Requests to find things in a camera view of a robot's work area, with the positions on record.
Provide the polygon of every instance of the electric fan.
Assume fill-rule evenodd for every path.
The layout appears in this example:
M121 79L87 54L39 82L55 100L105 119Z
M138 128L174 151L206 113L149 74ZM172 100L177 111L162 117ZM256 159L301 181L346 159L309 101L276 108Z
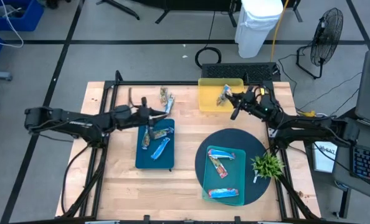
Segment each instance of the electric fan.
M330 58L333 56L334 50L336 50L337 44L339 43L342 29L343 13L337 8L332 8L326 11L316 27L312 42L297 50L296 65L307 74L311 75L314 79L321 78L323 65L328 63ZM318 77L298 63L300 51L303 51L308 47L311 47L311 62L320 67L320 75Z

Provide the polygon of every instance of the candy bar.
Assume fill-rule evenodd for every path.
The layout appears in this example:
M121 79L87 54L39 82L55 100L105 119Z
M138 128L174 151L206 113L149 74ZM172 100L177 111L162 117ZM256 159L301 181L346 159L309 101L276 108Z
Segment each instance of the candy bar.
M228 172L227 170L225 170L224 166L222 165L222 163L218 160L218 159L214 159L212 157L210 157L210 160L212 162L212 164L214 165L214 167L216 168L218 174L220 175L221 178L224 178L228 175Z
M237 189L214 189L209 190L210 198L235 197L239 195Z
M157 150L152 154L152 156L150 156L150 158L156 160L160 155L161 153L163 152L164 148L166 147L167 143L170 141L170 138L165 138L163 139L163 141L161 142L160 146L157 148Z
M166 137L168 134L171 134L171 133L174 133L174 128L164 128L162 130L158 130L158 131L153 131L154 133L154 138L155 139L159 139L159 138L162 138L162 137Z
M148 128L145 128L145 134L143 135L142 139L142 149L148 149L150 144L150 136L148 134Z
M163 105L163 106L166 106L167 105L167 102L168 102L168 99L167 99L167 87L160 87L160 103Z
M168 102L166 105L166 110L165 110L167 114L170 114L171 108L173 107L173 104L174 104L174 100L175 100L175 97L172 94L170 94L170 97L168 98Z
M226 101L226 95L229 95L229 96L232 96L232 92L230 90L230 87L229 85L224 85L224 89L222 91L222 93L219 95L218 99L217 99L217 106L220 106L222 104L224 104L224 102Z
M216 149L210 149L208 152L208 155L213 159L235 159L235 154L216 150Z

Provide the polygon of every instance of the white trash can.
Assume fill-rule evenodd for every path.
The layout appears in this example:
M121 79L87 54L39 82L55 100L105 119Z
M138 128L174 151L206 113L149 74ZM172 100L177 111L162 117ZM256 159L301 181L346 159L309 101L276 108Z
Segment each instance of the white trash can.
M242 0L235 42L242 58L255 57L283 11L281 0Z

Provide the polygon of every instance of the wooden table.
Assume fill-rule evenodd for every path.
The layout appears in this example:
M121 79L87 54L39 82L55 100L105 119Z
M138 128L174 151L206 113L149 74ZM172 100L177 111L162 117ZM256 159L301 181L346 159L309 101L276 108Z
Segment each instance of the wooden table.
M88 83L81 113L97 114L103 92L103 82ZM132 87L134 104L140 104L142 96L147 97L148 106L161 110L160 86L119 86L116 105L126 105L128 88ZM274 83L275 96L288 114L295 114L290 86L285 82ZM202 187L194 170L195 155L201 142L213 132L224 128L238 128L254 135L268 147L265 123L245 112L240 112L235 121L230 113L206 113L199 111L197 86L168 86L176 97L171 112L175 127L175 165L167 170L139 170L135 168L136 138L138 128L114 131L111 134L107 163L98 210L98 219L142 220L150 215L151 220L200 220L233 221L240 216L243 221L281 220L275 181L271 180L267 191L254 203L233 207L202 199ZM86 143L75 140L70 159ZM292 146L304 150L302 142ZM81 155L71 166L67 176L66 209L75 201L83 189L91 150ZM318 201L311 178L307 158L301 152L288 149L288 160L294 189L301 191L302 200L311 211L320 217ZM283 188L287 215L291 208L287 191ZM87 214L90 214L93 192L89 196ZM60 206L57 215L61 215Z

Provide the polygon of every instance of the potted plant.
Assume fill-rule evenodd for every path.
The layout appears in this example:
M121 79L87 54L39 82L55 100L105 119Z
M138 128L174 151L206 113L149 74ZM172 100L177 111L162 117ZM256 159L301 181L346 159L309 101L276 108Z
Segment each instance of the potted plant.
M255 159L251 160L254 162L252 164L255 172L254 183L257 177L273 177L278 179L279 175L282 175L281 169L285 167L283 162L270 152L265 153L263 157L256 156Z

